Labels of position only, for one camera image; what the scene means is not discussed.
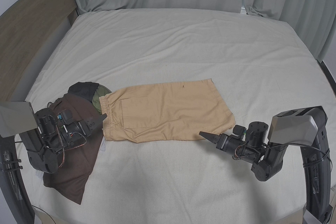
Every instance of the back pocket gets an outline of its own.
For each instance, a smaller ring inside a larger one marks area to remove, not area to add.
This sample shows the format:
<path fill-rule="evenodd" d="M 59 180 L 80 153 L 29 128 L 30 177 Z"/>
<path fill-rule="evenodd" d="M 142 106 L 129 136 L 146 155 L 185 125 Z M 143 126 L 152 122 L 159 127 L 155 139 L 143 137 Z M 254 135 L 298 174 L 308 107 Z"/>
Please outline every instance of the back pocket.
<path fill-rule="evenodd" d="M 151 128 L 159 122 L 156 100 L 150 97 L 137 97 L 121 100 L 125 129 Z"/>

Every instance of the bed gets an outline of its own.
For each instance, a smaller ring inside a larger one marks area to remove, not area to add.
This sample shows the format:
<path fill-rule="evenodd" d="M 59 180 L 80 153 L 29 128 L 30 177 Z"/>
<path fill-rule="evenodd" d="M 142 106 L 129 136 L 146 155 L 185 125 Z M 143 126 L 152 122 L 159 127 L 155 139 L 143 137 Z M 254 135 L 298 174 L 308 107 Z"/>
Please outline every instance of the bed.
<path fill-rule="evenodd" d="M 196 9 L 85 13 L 26 100 L 37 111 L 78 81 L 115 91 L 208 78 L 239 125 L 270 123 L 281 111 L 322 105 L 331 159 L 336 156 L 336 98 L 326 77 L 287 23 L 256 16 Z M 301 209 L 306 199 L 301 153 L 294 146 L 282 170 L 259 182 L 250 164 L 206 140 L 106 141 L 81 205 L 44 187 L 22 145 L 17 154 L 32 204 L 69 223 L 272 223 Z"/>

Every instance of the wooden headboard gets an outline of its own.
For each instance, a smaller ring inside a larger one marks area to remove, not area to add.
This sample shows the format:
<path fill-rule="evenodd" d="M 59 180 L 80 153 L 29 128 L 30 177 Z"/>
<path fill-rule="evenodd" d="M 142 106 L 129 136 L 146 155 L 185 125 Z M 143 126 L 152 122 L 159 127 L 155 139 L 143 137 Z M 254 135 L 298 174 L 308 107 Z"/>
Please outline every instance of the wooden headboard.
<path fill-rule="evenodd" d="M 0 101 L 9 101 L 29 62 L 68 17 L 75 0 L 18 0 L 0 16 Z"/>

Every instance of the tan shorts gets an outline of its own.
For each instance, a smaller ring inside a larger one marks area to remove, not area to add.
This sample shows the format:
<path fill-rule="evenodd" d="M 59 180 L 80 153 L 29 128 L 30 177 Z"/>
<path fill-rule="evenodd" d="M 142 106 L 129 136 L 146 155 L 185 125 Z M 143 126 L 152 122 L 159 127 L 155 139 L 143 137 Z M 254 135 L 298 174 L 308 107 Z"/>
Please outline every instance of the tan shorts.
<path fill-rule="evenodd" d="M 199 140 L 200 131 L 220 134 L 235 125 L 211 79 L 126 87 L 99 100 L 106 140 Z"/>

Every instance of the brown fabric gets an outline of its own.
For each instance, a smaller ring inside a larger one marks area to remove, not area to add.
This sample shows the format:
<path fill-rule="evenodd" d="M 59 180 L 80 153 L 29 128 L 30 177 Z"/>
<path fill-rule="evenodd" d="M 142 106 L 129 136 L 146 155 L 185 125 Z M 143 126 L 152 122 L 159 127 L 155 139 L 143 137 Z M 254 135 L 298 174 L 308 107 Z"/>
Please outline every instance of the brown fabric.
<path fill-rule="evenodd" d="M 59 113 L 70 109 L 75 120 L 86 120 L 99 117 L 98 111 L 86 99 L 71 93 L 57 99 L 50 108 Z M 46 187 L 54 188 L 64 197 L 77 204 L 81 204 L 86 181 L 95 165 L 97 154 L 102 142 L 101 128 L 87 137 L 84 146 L 65 151 L 65 162 L 55 174 L 44 173 L 43 182 Z"/>
<path fill-rule="evenodd" d="M 199 140 L 235 118 L 211 79 L 126 87 L 99 98 L 106 140 Z"/>

